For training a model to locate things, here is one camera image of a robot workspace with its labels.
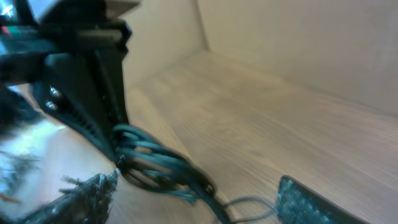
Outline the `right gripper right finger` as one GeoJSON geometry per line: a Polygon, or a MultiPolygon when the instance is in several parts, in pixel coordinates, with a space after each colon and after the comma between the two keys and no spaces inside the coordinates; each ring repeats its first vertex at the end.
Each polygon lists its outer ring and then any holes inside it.
{"type": "Polygon", "coordinates": [[[280,178],[275,208],[282,224],[368,224],[289,175],[280,178]]]}

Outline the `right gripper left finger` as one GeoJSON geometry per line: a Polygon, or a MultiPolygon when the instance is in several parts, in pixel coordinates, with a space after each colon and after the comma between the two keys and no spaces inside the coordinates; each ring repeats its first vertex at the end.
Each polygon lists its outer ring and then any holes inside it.
{"type": "Polygon", "coordinates": [[[60,189],[62,196],[15,220],[16,224],[105,224],[108,221],[119,171],[96,174],[86,181],[65,177],[73,189],[60,189]]]}

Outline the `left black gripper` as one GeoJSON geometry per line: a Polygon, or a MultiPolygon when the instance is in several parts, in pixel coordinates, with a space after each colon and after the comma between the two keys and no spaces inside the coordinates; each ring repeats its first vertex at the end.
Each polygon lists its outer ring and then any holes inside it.
{"type": "Polygon", "coordinates": [[[120,16],[139,1],[1,0],[1,82],[34,83],[46,114],[117,160],[113,128],[128,123],[118,51],[91,51],[131,35],[120,16]],[[86,52],[80,55],[67,53],[86,52]]]}

